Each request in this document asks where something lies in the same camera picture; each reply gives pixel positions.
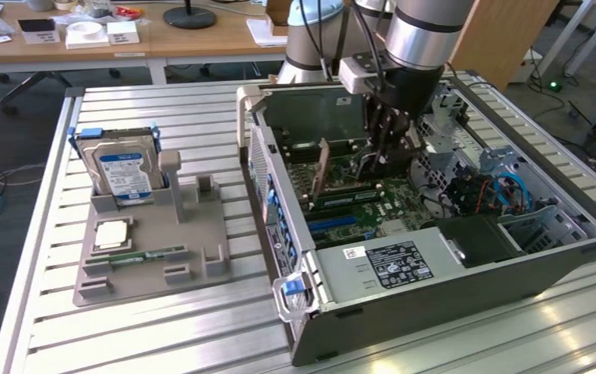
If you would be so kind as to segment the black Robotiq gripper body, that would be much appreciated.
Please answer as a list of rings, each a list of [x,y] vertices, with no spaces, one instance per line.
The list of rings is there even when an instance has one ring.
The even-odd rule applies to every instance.
[[[385,73],[384,88],[376,93],[377,98],[390,108],[421,116],[433,100],[444,66],[432,70],[412,68],[390,69]]]

